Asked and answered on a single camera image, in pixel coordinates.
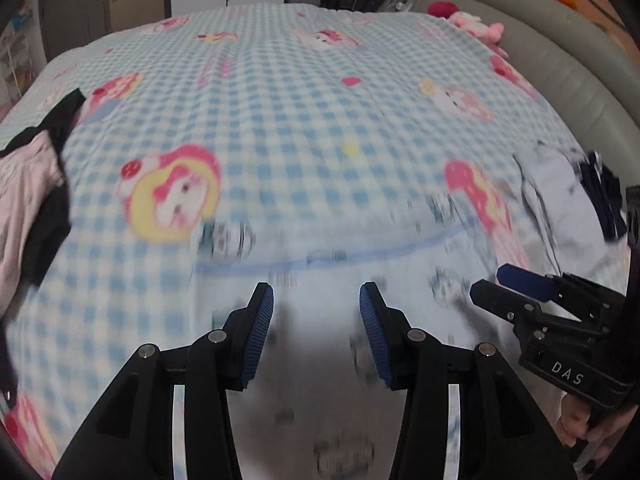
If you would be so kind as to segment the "person's right hand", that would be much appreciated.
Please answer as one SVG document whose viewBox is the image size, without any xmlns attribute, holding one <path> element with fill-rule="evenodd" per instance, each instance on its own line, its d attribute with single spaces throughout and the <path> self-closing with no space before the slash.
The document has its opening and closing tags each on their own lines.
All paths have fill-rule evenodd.
<svg viewBox="0 0 640 480">
<path fill-rule="evenodd" d="M 572 448 L 578 440 L 596 442 L 599 446 L 593 454 L 594 460 L 605 460 L 615 448 L 624 430 L 634 418 L 637 408 L 626 408 L 617 412 L 599 425 L 589 427 L 590 407 L 585 402 L 566 394 L 561 402 L 561 413 L 556 422 L 556 434 L 561 442 Z"/>
</svg>

